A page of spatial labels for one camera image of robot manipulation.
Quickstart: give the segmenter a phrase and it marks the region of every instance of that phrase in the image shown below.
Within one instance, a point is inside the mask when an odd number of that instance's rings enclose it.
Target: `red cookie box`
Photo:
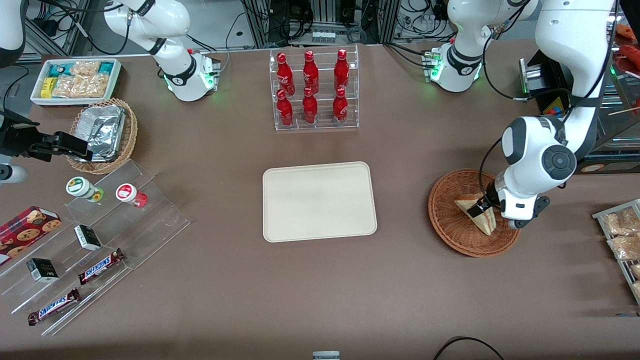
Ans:
[[[42,239],[62,224],[60,217],[36,206],[0,226],[0,265],[17,256],[20,251]]]

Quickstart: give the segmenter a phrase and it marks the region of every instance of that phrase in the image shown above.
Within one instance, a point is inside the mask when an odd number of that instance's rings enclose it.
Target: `wooden stick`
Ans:
[[[634,110],[640,110],[640,106],[635,107],[635,108],[631,108],[631,109],[626,109],[626,110],[620,110],[620,111],[616,111],[614,113],[610,113],[609,116],[611,115],[617,115],[617,114],[622,114],[622,113],[626,113],[627,111],[634,111]]]

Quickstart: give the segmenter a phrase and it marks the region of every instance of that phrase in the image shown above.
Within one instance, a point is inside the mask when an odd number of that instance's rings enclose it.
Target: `snickers wrapper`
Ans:
[[[89,270],[78,275],[78,278],[80,279],[80,285],[88,283],[122,259],[124,259],[124,254],[122,254],[122,251],[120,250],[120,248],[118,248],[109,256],[102,259],[99,263],[90,267]]]
[[[78,292],[78,289],[73,288],[70,293],[66,294],[60,299],[52,302],[46,307],[41,308],[39,311],[34,311],[33,313],[29,314],[29,318],[27,319],[27,321],[29,322],[29,326],[34,326],[35,324],[44,320],[47,316],[57,313],[71,303],[80,302],[80,300],[80,293]]]

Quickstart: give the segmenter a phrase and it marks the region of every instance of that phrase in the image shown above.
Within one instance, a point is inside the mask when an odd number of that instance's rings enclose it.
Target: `red bottle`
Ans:
[[[278,102],[276,102],[276,107],[278,108],[278,115],[280,117],[280,122],[284,127],[292,127],[293,126],[293,108],[291,107],[291,102],[287,99],[287,94],[282,89],[278,89],[276,93],[278,96]]]
[[[310,86],[305,88],[305,98],[302,99],[302,107],[305,109],[305,121],[307,124],[315,124],[318,115],[318,101]]]
[[[349,85],[349,63],[347,63],[347,51],[345,49],[338,50],[338,61],[333,68],[333,76],[335,81],[333,87],[338,91],[340,87],[347,88]]]
[[[305,77],[305,86],[309,86],[314,94],[320,91],[320,79],[318,75],[318,65],[314,61],[314,52],[305,51],[305,67],[302,69]]]
[[[296,86],[293,85],[293,72],[287,63],[287,57],[284,53],[278,53],[278,82],[280,88],[287,92],[287,95],[293,96],[296,93]]]
[[[335,94],[336,96],[333,100],[333,123],[336,126],[342,126],[347,121],[347,106],[349,103],[344,97],[344,88],[339,88]]]

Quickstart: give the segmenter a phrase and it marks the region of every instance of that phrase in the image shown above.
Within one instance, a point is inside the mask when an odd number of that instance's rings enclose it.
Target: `brown table surface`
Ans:
[[[517,60],[535,50],[492,44],[496,85],[515,94]],[[451,94],[382,46],[359,51],[360,129],[316,134],[274,130],[268,51],[234,53],[220,90],[192,103],[167,91],[151,57],[121,58],[116,94],[140,124],[133,158],[193,223],[53,337],[0,302],[0,359],[310,359],[331,349],[345,360],[431,359],[458,335],[507,359],[637,359],[640,319],[614,316],[635,311],[634,300],[590,215],[640,197],[638,177],[575,176],[547,193],[551,207],[505,254],[458,254],[427,218],[430,188],[477,167],[537,108],[498,96],[484,76]],[[67,130],[77,112],[33,106],[31,118],[43,132]],[[265,241],[264,171],[343,161],[369,164],[378,231]],[[15,162],[30,176],[0,187],[2,222],[71,200],[65,181],[81,174],[65,158]],[[495,151],[486,169],[505,166]],[[456,356],[493,358],[458,343],[441,359]]]

